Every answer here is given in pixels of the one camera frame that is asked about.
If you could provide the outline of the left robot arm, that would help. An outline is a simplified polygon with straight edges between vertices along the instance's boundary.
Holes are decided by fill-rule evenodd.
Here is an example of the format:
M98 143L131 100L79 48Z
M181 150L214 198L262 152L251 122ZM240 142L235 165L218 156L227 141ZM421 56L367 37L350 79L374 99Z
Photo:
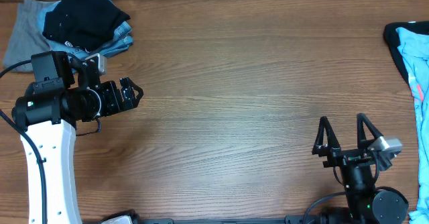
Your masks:
M136 108L143 90L130 78L101 82L101 58L46 52L30 60L35 81L13 108L24 146L30 223L81 223L74 177L77 121L99 122Z

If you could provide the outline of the light blue t-shirt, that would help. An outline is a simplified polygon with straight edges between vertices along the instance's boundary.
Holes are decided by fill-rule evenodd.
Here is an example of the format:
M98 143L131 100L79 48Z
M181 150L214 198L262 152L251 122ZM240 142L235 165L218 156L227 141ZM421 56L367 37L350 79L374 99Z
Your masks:
M418 134L419 195L416 210L409 213L410 223L428 223L428 36L404 27L396 29L397 47L404 61L408 84L414 98Z

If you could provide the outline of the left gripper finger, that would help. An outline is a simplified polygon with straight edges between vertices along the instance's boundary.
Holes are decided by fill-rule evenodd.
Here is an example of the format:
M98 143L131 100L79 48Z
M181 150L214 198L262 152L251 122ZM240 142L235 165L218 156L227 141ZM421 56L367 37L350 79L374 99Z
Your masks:
M122 110L127 111L134 108L134 91L133 87L131 86L131 80L129 77L121 78L120 79L121 84L121 93L123 96L123 102L122 102Z
M130 78L129 81L129 93L130 99L133 104L133 107L137 107L139 105L140 100L144 96L143 89L137 86Z

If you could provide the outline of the black polo shirt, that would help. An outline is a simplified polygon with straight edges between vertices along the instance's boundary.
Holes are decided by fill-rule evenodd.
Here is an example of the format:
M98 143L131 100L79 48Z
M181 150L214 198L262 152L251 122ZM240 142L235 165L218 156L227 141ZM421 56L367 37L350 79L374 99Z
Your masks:
M61 0L47 12L42 35L92 52L112 40L114 31L129 19L109 0Z

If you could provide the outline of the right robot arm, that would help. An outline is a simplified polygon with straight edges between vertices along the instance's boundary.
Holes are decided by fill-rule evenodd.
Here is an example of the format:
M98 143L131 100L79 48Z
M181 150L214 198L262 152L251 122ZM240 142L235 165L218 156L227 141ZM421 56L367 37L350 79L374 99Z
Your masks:
M376 186L381 172L388 170L391 161L402 151L403 144L395 136L384 136L364 113L357 114L357 148L342 150L327 117L321 117L312 154L325 157L325 168L340 170L334 173L344 191L330 194L307 208L304 223L402 223L409 202L398 190ZM347 207L331 207L310 218L316 206L334 197L344 196Z

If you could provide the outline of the black garment under blue shirt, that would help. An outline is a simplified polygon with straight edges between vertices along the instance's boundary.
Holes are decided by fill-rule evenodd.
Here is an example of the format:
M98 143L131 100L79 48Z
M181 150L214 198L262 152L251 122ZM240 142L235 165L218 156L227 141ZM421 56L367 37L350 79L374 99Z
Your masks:
M402 55L397 47L400 45L400 37L396 29L403 27L413 33L428 35L428 21L394 22L385 26L383 38L389 48L393 62L401 74L402 78L408 83L408 72L406 70Z

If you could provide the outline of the folded grey garment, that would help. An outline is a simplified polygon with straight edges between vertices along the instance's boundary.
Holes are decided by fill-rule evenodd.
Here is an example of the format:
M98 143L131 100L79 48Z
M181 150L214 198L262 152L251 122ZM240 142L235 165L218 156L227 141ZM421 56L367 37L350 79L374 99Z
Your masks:
M29 60L32 55L50 51L50 46L37 27L39 12L54 2L24 0L18 4L17 18L5 56L4 67Z

